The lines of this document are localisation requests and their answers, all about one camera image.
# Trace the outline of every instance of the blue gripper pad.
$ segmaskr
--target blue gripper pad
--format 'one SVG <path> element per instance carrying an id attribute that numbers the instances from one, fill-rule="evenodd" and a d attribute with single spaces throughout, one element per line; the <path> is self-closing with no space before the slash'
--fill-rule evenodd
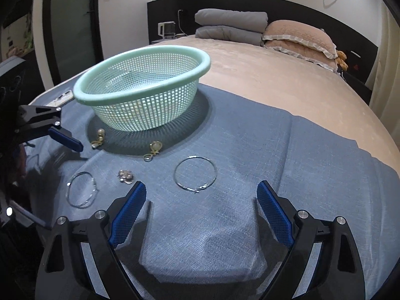
<path id="1" fill-rule="evenodd" d="M 66 136 L 60 130 L 51 127 L 48 129 L 47 133 L 54 141 L 57 141 L 58 143 L 66 146 L 68 149 L 76 152 L 83 151 L 83 145 L 81 141 L 78 141 L 73 137 Z"/>
<path id="2" fill-rule="evenodd" d="M 264 182 L 257 186 L 257 200 L 278 242 L 290 249 L 295 243 L 292 223 Z"/>
<path id="3" fill-rule="evenodd" d="M 128 198 L 127 202 L 121 208 L 111 224 L 111 235 L 109 244 L 116 248 L 127 239 L 127 236 L 135 223 L 143 205 L 146 201 L 146 186 L 139 183 L 134 192 Z"/>

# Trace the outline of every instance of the pink pillow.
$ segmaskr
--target pink pillow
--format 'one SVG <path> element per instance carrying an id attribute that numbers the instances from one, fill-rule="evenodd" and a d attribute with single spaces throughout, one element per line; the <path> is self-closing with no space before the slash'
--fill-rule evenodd
<path id="1" fill-rule="evenodd" d="M 270 23 L 262 37 L 267 40 L 287 40 L 322 52 L 328 59 L 338 57 L 336 45 L 321 29 L 292 20 L 277 20 Z"/>
<path id="2" fill-rule="evenodd" d="M 273 41 L 266 41 L 264 47 L 318 64 L 335 73 L 338 70 L 338 66 L 334 59 L 329 59 L 324 55 L 324 53 L 318 52 L 299 43 L 275 39 Z"/>

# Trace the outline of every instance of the mint green colander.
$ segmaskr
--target mint green colander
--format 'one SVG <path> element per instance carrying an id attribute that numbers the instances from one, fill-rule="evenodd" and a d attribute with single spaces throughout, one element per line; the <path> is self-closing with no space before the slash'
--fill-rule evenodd
<path id="1" fill-rule="evenodd" d="M 91 68 L 78 79 L 73 95 L 112 128 L 148 130 L 174 120 L 189 107 L 199 78 L 210 66 L 209 55 L 197 48 L 139 48 Z"/>

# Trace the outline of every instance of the curtain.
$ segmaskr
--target curtain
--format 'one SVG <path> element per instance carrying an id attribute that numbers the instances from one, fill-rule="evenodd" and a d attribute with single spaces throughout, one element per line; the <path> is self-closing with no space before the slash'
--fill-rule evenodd
<path id="1" fill-rule="evenodd" d="M 369 107 L 400 149 L 400 27 L 382 2 L 382 38 L 365 85 L 372 89 Z"/>

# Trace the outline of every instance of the teddy bear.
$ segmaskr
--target teddy bear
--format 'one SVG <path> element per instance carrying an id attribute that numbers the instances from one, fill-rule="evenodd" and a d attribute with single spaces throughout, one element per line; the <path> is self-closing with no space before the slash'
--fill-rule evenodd
<path id="1" fill-rule="evenodd" d="M 340 66 L 343 69 L 343 71 L 347 71 L 349 66 L 345 62 L 347 59 L 346 54 L 343 53 L 342 51 L 336 51 L 336 52 L 337 52 L 337 58 L 335 59 L 336 64 Z"/>

